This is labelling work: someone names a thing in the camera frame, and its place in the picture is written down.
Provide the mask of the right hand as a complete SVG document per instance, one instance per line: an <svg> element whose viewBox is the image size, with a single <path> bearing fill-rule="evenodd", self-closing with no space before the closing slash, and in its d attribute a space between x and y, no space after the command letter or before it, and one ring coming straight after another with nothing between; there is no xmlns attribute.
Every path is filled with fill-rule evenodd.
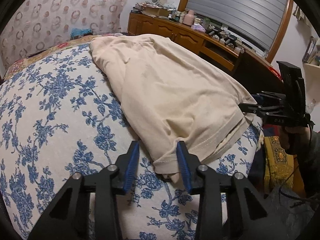
<svg viewBox="0 0 320 240"><path fill-rule="evenodd" d="M288 155L296 155L305 149L311 139L311 129L308 127L282 127L279 133L281 147Z"/></svg>

